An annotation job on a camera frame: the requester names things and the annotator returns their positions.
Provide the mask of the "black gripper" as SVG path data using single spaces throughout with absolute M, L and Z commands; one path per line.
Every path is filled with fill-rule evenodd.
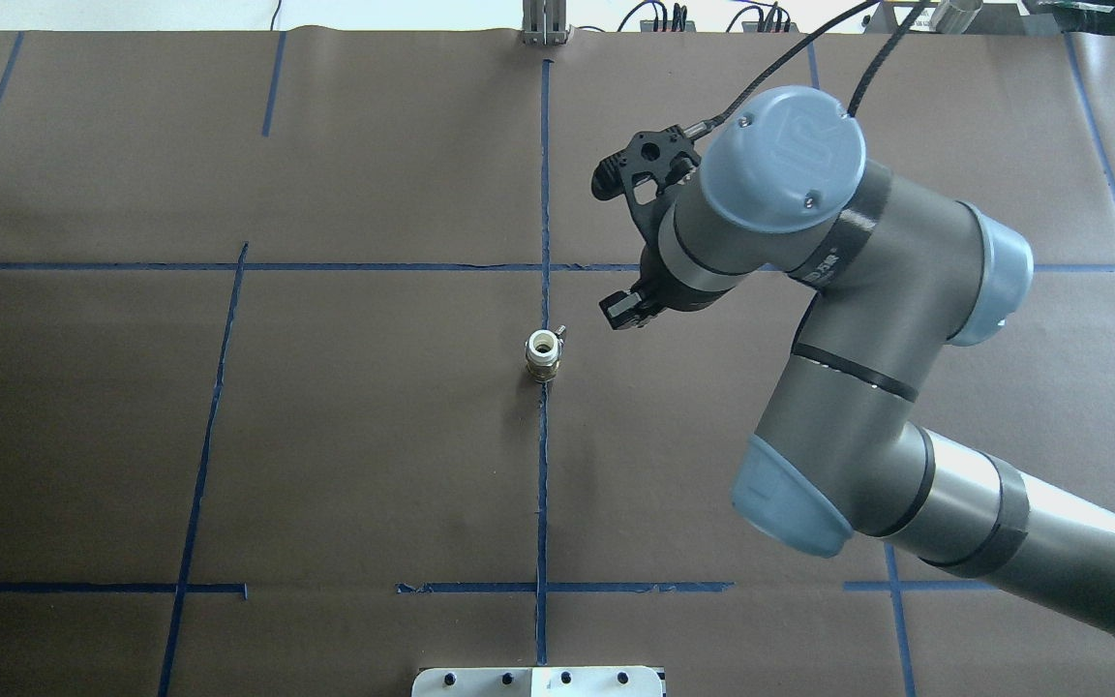
M 712 304 L 712 292 L 686 285 L 673 277 L 653 246 L 639 256 L 639 278 L 631 291 L 602 297 L 600 310 L 611 330 L 641 329 L 665 310 L 700 312 Z

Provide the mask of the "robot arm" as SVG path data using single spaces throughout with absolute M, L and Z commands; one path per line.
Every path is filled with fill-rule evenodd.
M 733 485 L 753 527 L 820 559 L 882 539 L 1115 638 L 1115 513 L 911 418 L 941 349 L 1022 304 L 1021 234 L 872 162 L 809 85 L 639 132 L 591 193 L 624 197 L 644 243 L 638 281 L 600 303 L 615 330 L 699 312 L 763 265 L 813 291 Z

